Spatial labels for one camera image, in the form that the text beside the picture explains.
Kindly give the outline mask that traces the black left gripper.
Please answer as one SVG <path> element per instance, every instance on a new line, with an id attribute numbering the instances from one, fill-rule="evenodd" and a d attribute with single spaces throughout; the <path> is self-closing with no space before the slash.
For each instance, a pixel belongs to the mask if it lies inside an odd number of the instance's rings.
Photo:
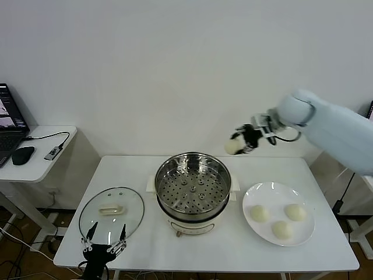
<path id="1" fill-rule="evenodd" d="M 81 238 L 83 256 L 86 264 L 83 271 L 83 279 L 109 279 L 107 264 L 116 259 L 126 248 L 126 224 L 123 225 L 119 240 L 112 246 L 106 244 L 92 244 L 98 222 L 95 222 Z"/>

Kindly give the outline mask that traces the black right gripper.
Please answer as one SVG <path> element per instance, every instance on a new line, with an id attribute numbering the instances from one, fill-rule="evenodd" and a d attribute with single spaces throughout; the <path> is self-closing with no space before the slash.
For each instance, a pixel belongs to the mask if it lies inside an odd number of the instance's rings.
<path id="1" fill-rule="evenodd" d="M 245 139 L 246 145 L 238 145 L 235 147 L 235 155 L 251 153 L 258 147 L 259 140 L 263 137 L 260 130 L 255 129 L 252 125 L 244 124 L 235 129 L 230 139 L 236 139 L 242 136 Z"/>

